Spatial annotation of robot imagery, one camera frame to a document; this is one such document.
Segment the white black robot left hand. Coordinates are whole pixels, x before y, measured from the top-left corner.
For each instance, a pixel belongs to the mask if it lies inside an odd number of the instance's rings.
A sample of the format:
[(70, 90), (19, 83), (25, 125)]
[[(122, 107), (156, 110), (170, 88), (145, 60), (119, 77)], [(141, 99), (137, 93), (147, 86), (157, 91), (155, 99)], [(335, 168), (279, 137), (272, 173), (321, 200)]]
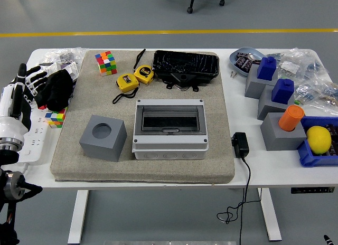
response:
[(47, 73), (41, 66), (19, 66), (17, 76), (1, 94), (1, 144), (23, 146), (24, 135), (31, 127), (31, 103), (45, 87)]

